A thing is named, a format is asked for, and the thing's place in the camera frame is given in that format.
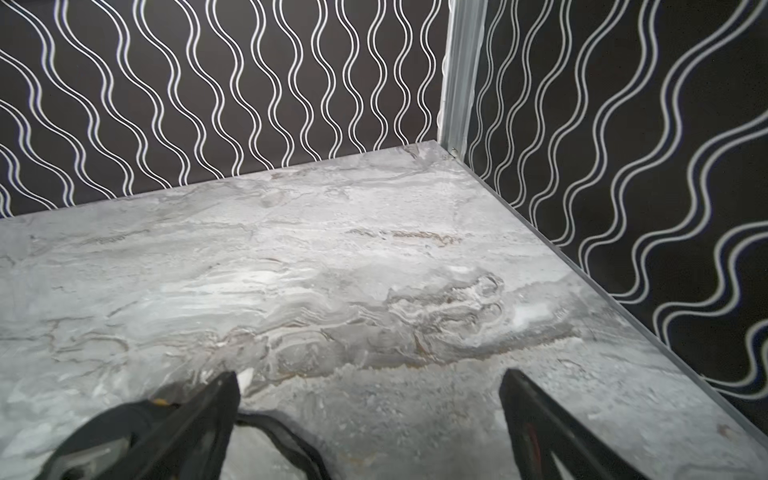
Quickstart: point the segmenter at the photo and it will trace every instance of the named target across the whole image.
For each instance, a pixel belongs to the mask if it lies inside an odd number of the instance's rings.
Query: wavy line pattern
[[[465,161],[768,432],[768,0],[708,5],[491,0]]]
[[[0,132],[0,217],[436,138],[442,0],[0,0],[0,12],[0,110],[14,125]]]

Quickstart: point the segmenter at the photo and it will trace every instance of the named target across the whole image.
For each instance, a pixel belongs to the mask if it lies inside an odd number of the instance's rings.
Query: black wallpaper
[[[766,0],[491,0],[485,27],[467,163],[768,432]]]
[[[0,0],[0,216],[436,137],[443,0]]]

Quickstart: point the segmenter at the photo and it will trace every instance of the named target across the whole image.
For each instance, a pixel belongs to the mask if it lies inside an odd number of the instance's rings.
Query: gray edge trim
[[[480,180],[480,177],[477,176],[475,172],[473,172],[467,164],[465,164],[462,160],[459,158],[456,158],[456,163],[461,164],[462,167],[464,167],[469,174],[471,174],[475,180],[477,180],[487,191],[491,192],[491,194],[498,200],[502,205],[504,205],[507,210],[512,212],[515,217],[520,220],[523,225],[525,225],[530,231],[536,234],[536,237],[538,237],[542,242],[545,243],[547,247],[549,247],[553,252],[555,252],[558,257],[560,257],[564,262],[568,264],[568,266],[576,272],[582,279],[584,279],[585,282],[589,284],[592,288],[594,288],[600,295],[605,298],[608,303],[614,307],[627,321],[634,326],[635,329],[639,330],[640,333],[645,336],[648,341],[653,344],[656,348],[658,348],[669,360],[672,361],[672,363],[675,364],[675,366],[680,369],[682,373],[684,373],[686,376],[688,376],[691,380],[694,381],[694,383],[704,391],[714,402],[720,406],[725,412],[733,418],[733,420],[739,424],[741,428],[744,429],[744,431],[747,433],[747,435],[751,435],[757,443],[759,443],[761,446],[763,446],[765,449],[768,449],[768,435],[766,435],[762,430],[758,429],[742,412],[740,412],[735,406],[733,406],[730,402],[725,400],[725,398],[717,393],[712,386],[701,379],[701,377],[694,372],[694,369],[692,369],[687,363],[683,361],[675,352],[668,349],[667,346],[665,346],[661,340],[658,339],[651,331],[646,328],[643,323],[637,319],[629,310],[624,308],[619,302],[617,302],[608,292],[603,290],[603,287],[600,286],[597,282],[592,280],[581,268],[579,268],[576,263],[574,263],[573,260],[568,258],[568,256],[565,255],[559,248],[557,248],[552,242],[549,241],[547,237],[544,236],[543,233],[536,230],[533,225],[531,225],[525,217],[523,217],[517,210],[512,208],[507,202],[504,201],[504,199],[497,194],[491,187],[484,182],[483,180]]]
[[[443,91],[445,107],[438,142],[446,151],[459,157],[463,157],[466,150],[487,8],[488,0],[458,0],[449,25],[448,71]]]

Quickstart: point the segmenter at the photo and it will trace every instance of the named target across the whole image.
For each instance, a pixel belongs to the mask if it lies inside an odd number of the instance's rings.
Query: gray marble tabletop
[[[768,456],[436,143],[0,222],[0,478],[162,385],[239,373],[337,478],[518,478],[523,369],[650,478]],[[223,478],[302,478],[236,429]]]

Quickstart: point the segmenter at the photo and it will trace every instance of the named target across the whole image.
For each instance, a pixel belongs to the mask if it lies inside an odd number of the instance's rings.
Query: marble countertop
[[[517,478],[523,369],[650,478],[768,455],[435,142],[0,222],[0,478],[217,372],[336,478]],[[222,478],[302,478],[236,429]]]

